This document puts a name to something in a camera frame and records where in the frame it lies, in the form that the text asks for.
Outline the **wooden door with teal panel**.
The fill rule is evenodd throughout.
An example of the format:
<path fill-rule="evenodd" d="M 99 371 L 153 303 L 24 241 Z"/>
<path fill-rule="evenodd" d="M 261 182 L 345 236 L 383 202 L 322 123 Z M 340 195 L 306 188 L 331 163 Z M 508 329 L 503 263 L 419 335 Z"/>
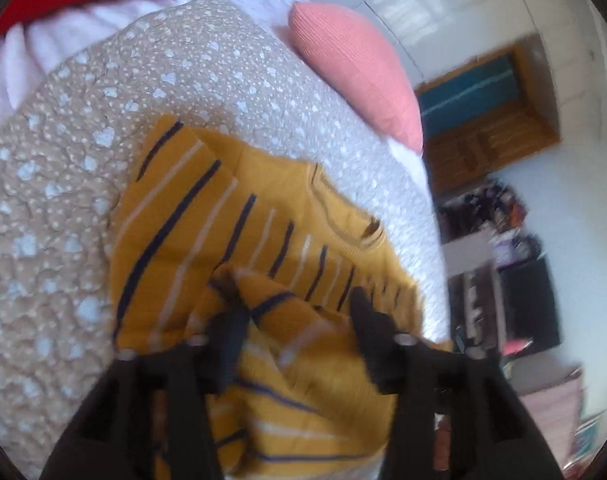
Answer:
<path fill-rule="evenodd" d="M 561 143 L 552 73 L 537 35 L 417 89 L 433 194 L 451 194 Z"/>

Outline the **pink ribbed cushion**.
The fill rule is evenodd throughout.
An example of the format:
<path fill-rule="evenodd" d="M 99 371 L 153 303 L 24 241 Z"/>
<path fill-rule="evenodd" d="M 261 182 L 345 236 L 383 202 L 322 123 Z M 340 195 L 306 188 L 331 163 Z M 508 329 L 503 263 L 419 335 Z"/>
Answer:
<path fill-rule="evenodd" d="M 302 59 L 378 133 L 421 154 L 418 100 L 400 58 L 363 15 L 337 4 L 297 2 L 290 41 Z"/>

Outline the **cluttered dark shelf unit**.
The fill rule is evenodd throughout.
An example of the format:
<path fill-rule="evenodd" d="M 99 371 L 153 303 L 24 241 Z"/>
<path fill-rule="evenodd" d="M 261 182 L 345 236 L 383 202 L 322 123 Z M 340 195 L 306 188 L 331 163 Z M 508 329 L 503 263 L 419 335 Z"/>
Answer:
<path fill-rule="evenodd" d="M 437 208 L 456 350 L 513 359 L 561 344 L 552 273 L 515 190 L 488 180 Z"/>

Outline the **white pink bed sheet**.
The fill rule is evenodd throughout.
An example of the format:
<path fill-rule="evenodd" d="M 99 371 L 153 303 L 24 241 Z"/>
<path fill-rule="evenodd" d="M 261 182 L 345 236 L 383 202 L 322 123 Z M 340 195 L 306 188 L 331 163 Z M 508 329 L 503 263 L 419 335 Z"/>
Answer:
<path fill-rule="evenodd" d="M 43 79 L 79 51 L 117 34 L 142 16 L 192 0 L 101 0 L 69 6 L 0 35 L 0 125 Z M 288 15 L 302 0 L 228 0 L 284 40 Z"/>

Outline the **pink storage box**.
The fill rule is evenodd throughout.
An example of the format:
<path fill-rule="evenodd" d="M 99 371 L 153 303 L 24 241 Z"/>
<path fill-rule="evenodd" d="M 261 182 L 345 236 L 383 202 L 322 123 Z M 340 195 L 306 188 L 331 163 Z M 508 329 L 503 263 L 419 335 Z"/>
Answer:
<path fill-rule="evenodd" d="M 523 393 L 519 398 L 541 431 L 559 468 L 563 469 L 570 460 L 580 422 L 582 368 L 575 368 L 554 385 Z"/>

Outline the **beige heart-pattern blanket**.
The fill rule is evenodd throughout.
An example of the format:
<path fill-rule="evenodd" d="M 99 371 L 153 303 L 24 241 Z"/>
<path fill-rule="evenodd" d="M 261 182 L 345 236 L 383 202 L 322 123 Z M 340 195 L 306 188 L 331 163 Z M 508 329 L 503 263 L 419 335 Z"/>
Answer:
<path fill-rule="evenodd" d="M 433 201 L 399 148 L 233 3 L 147 14 L 63 62 L 0 127 L 0 448 L 28 479 L 110 364 L 166 351 L 119 349 L 110 295 L 121 197 L 162 116 L 319 165 L 418 284 L 419 336 L 449 342 Z"/>

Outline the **yellow striped knit sweater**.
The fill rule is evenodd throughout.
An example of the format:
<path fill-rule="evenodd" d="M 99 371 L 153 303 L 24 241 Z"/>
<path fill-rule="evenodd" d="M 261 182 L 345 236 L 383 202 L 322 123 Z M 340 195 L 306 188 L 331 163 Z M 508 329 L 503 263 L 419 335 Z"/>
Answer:
<path fill-rule="evenodd" d="M 252 322 L 232 385 L 208 401 L 223 469 L 298 478 L 365 464 L 395 398 L 366 374 L 349 318 L 362 288 L 419 335 L 423 297 L 385 231 L 311 162 L 160 117 L 121 197 L 110 259 L 117 347 L 205 333 L 233 285 Z"/>

